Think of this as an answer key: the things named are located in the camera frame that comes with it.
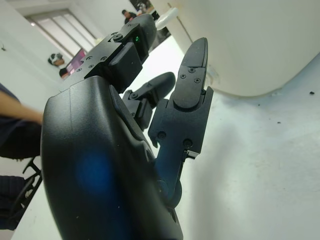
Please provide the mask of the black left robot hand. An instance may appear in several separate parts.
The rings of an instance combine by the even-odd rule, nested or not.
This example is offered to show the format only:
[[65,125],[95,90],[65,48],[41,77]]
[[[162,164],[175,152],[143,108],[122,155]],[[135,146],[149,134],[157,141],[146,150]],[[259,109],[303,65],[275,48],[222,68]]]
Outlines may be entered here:
[[136,91],[156,37],[143,14],[104,38],[46,103],[42,178],[64,240],[181,240],[175,211],[187,158],[202,150],[213,89],[208,41],[188,48],[178,74]]

